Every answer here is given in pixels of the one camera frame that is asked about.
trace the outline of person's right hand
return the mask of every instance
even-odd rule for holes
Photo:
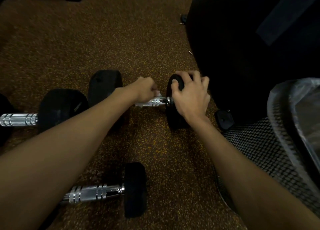
[[[191,123],[192,120],[206,116],[206,110],[210,101],[210,95],[208,94],[209,78],[201,77],[199,71],[176,71],[176,74],[180,75],[184,82],[184,89],[179,90],[179,84],[177,80],[172,80],[172,98],[177,111],[182,115],[187,123]]]

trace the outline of person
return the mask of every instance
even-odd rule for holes
[[[207,149],[247,228],[320,229],[317,216],[211,124],[206,117],[209,78],[198,71],[176,73],[185,87],[180,91],[173,80],[175,106]],[[117,119],[134,103],[147,102],[157,94],[153,79],[140,77],[2,155],[0,228],[37,229],[77,180]]]

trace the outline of brown floor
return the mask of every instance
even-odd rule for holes
[[[36,112],[53,88],[87,93],[91,75],[120,70],[124,85],[154,78],[165,94],[175,70],[197,69],[180,14],[192,0],[6,0],[0,6],[0,92]],[[214,123],[216,107],[208,116]],[[34,136],[16,129],[1,152]],[[148,176],[146,213],[125,219],[120,199],[62,208],[50,229],[239,229],[222,202],[210,159],[191,130],[171,132],[161,109],[130,109],[130,124],[108,135],[77,185],[98,184],[139,161]]]

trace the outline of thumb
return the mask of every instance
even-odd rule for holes
[[[171,90],[172,90],[172,94],[174,93],[179,93],[180,90],[179,90],[179,83],[176,79],[173,79],[172,80],[172,84],[171,84]]]

